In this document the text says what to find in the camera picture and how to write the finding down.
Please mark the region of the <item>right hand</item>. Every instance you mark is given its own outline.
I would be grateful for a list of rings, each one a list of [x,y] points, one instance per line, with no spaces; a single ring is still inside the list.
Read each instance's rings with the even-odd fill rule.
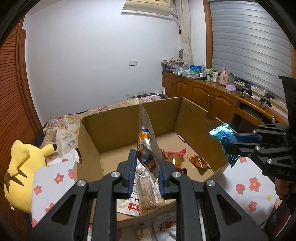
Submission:
[[[295,193],[295,182],[276,179],[275,191],[280,200],[286,201],[290,198],[292,194]]]

